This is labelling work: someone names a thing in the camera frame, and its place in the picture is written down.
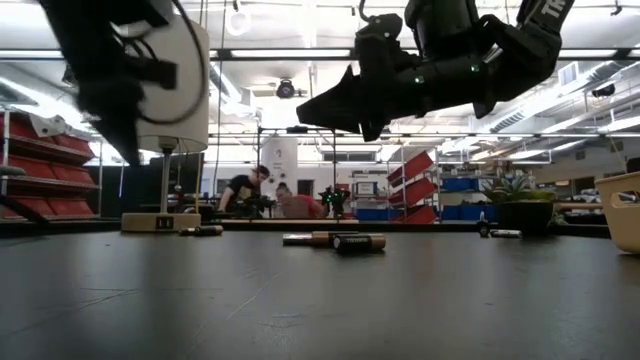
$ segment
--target storage rack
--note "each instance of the storage rack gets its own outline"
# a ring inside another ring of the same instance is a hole
[[[0,112],[0,136],[2,165],[26,171],[25,176],[2,178],[3,195],[52,220],[99,217],[84,198],[101,189],[82,167],[95,156],[87,140],[62,134],[39,137],[29,115],[8,106]],[[0,220],[16,219],[20,216],[0,207]]]
[[[391,192],[388,198],[388,211],[390,213],[391,209],[402,210],[402,213],[395,218],[389,216],[390,220],[409,224],[433,223],[437,218],[433,206],[436,201],[433,199],[433,195],[439,194],[439,186],[436,184],[440,179],[438,171],[435,172],[436,179],[433,179],[429,169],[434,165],[437,168],[437,155],[435,163],[426,151],[421,151],[407,162],[404,158],[404,146],[402,146],[400,147],[402,165],[387,176],[388,188]],[[431,204],[427,202],[428,198],[431,198]]]

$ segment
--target red storage bin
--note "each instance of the red storage bin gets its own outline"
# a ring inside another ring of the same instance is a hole
[[[22,113],[11,113],[9,118],[9,137],[23,137],[55,144],[51,137],[39,137],[33,129],[29,116]],[[0,114],[0,135],[4,136],[4,113]]]
[[[86,140],[78,139],[69,135],[56,135],[53,136],[53,140],[58,144],[58,146],[93,155],[89,142]]]
[[[93,215],[93,211],[84,199],[59,199],[50,198],[48,200],[49,206],[53,209],[56,215],[65,217],[86,217]]]
[[[56,175],[53,173],[49,163],[46,161],[9,155],[9,166],[23,168],[29,177],[56,179]]]
[[[12,198],[17,200],[22,205],[28,206],[33,211],[40,213],[40,215],[44,217],[55,216],[53,209],[51,209],[45,198],[31,196],[12,196]],[[7,218],[21,218],[21,216],[6,207],[4,208],[3,214]]]
[[[81,167],[51,163],[51,169],[58,180],[95,185],[89,171]]]

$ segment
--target lamp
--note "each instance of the lamp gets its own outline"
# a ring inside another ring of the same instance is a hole
[[[197,40],[202,47],[209,44],[207,31],[197,23],[191,22]],[[172,19],[165,29],[151,33],[147,38],[160,59],[177,64],[178,89],[167,91],[159,86],[145,84],[146,101],[141,104],[142,112],[151,118],[170,119],[182,114],[192,106],[200,96],[199,84],[208,81],[208,68],[204,72],[198,64],[197,52],[193,42],[184,41],[189,32],[180,17]],[[209,54],[203,54],[208,61]],[[160,214],[126,213],[122,215],[122,231],[130,232],[175,232],[182,228],[201,225],[200,214],[169,214],[167,211],[169,169],[172,153],[200,153],[208,146],[209,97],[201,102],[194,114],[175,125],[154,125],[138,121],[137,130],[141,150],[162,153],[162,194]]]

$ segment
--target green plant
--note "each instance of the green plant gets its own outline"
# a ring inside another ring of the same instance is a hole
[[[528,177],[519,176],[513,179],[497,178],[488,186],[484,185],[482,193],[494,204],[512,201],[547,201],[555,200],[555,193],[543,190],[532,190]]]

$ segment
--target cable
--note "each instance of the cable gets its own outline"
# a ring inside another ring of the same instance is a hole
[[[368,22],[371,21],[371,17],[364,14],[364,3],[365,2],[366,2],[366,0],[360,0],[360,4],[358,4],[358,14],[360,14],[360,18],[364,22],[368,23]]]
[[[225,34],[226,34],[226,27],[227,27],[227,1],[228,0],[224,0],[224,4],[223,6],[223,11],[222,11],[222,36],[220,37],[220,48],[224,49],[224,40],[225,40]],[[220,61],[220,76],[218,77],[218,133],[216,135],[216,163],[214,165],[214,169],[213,169],[213,186],[214,189],[217,189],[217,181],[218,181],[218,165],[220,164],[220,130],[222,128],[221,123],[222,123],[222,111],[221,111],[221,107],[222,107],[222,64],[223,62]]]
[[[178,9],[178,12],[180,13],[180,16],[182,16],[182,20],[185,23],[185,26],[187,27],[187,31],[189,32],[189,35],[191,36],[191,39],[193,40],[193,43],[196,47],[196,53],[198,56],[198,66],[200,68],[200,73],[201,75],[204,75],[205,73],[207,73],[207,67],[205,65],[205,60],[204,60],[204,51],[202,50],[202,46],[200,45],[200,42],[198,41],[198,36],[196,34],[195,29],[193,28],[193,25],[191,24],[191,21],[189,20],[189,16],[187,15],[187,12],[184,10],[184,7],[182,7],[182,4],[180,4],[179,0],[171,0],[171,2],[175,5],[175,7]],[[195,114],[198,111],[198,108],[200,107],[200,105],[202,104],[202,101],[204,100],[205,96],[207,95],[209,89],[208,89],[208,85],[209,82],[205,80],[204,76],[200,77],[200,88],[198,90],[198,98],[197,100],[180,116],[173,118],[173,119],[168,119],[168,120],[158,120],[158,119],[152,119],[146,115],[141,115],[140,118],[145,121],[148,122],[150,124],[154,124],[154,125],[175,125],[175,124],[179,124],[185,120],[188,120],[193,114]]]

